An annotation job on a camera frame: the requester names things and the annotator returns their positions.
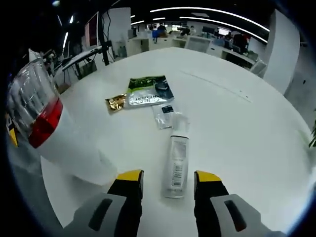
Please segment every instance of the computer monitor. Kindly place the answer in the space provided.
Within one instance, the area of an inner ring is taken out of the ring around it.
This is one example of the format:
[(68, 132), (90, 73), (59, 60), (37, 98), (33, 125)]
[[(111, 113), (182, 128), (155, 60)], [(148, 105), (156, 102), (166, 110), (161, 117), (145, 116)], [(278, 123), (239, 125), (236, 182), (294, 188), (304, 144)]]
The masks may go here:
[(205, 33), (214, 34), (215, 29), (214, 29), (214, 28), (210, 28), (210, 27), (203, 26), (202, 31), (205, 32)]
[(229, 32), (230, 32), (230, 30), (226, 30), (226, 29), (220, 28), (220, 27), (218, 28), (218, 34), (220, 34), (220, 35), (226, 36), (229, 34)]
[(87, 48), (91, 46), (99, 46), (98, 23), (99, 23), (99, 12), (97, 12), (94, 16), (92, 16), (84, 27), (85, 46)]

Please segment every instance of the clear plastic bottle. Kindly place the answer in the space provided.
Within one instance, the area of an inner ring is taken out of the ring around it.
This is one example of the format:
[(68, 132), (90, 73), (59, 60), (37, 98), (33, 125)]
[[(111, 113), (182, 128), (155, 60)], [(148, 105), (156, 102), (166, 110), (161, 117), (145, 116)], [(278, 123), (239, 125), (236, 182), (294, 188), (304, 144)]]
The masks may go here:
[(175, 113), (172, 119), (170, 150), (164, 169), (162, 194), (166, 198), (182, 198), (187, 188), (189, 121), (181, 113)]

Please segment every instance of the small plastic bag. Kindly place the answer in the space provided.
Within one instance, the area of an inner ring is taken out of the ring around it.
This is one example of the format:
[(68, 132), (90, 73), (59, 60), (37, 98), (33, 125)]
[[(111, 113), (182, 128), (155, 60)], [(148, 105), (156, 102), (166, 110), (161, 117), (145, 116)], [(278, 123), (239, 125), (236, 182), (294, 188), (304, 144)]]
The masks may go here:
[(159, 129), (172, 127), (172, 115), (177, 111), (174, 102), (152, 106)]

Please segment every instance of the gold foil packet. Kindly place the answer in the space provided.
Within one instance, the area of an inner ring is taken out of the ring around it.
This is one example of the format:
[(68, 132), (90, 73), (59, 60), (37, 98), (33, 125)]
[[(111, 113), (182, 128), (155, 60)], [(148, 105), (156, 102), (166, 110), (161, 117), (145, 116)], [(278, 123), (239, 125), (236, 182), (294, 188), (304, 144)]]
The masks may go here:
[(110, 99), (106, 99), (105, 101), (109, 108), (109, 112), (112, 113), (112, 112), (116, 112), (123, 109), (125, 99), (126, 99), (126, 93), (122, 95), (117, 95)]

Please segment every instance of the white round table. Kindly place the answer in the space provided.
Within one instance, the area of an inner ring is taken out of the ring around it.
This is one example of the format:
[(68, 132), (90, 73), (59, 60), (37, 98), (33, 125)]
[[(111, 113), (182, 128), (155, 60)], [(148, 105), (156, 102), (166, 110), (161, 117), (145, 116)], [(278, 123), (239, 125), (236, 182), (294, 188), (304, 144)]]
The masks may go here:
[[(165, 75), (175, 103), (190, 119), (189, 173), (181, 200), (160, 194), (171, 129), (159, 130), (151, 107), (108, 113), (105, 99), (127, 91), (130, 78)], [(143, 169), (138, 236), (198, 236), (194, 171), (215, 173), (230, 194), (256, 208), (272, 230), (287, 232), (310, 198), (310, 130), (273, 87), (228, 61), (165, 48), (110, 64), (61, 96), (64, 105), (119, 172)], [(106, 191), (41, 159), (45, 187), (64, 227), (88, 197)]]

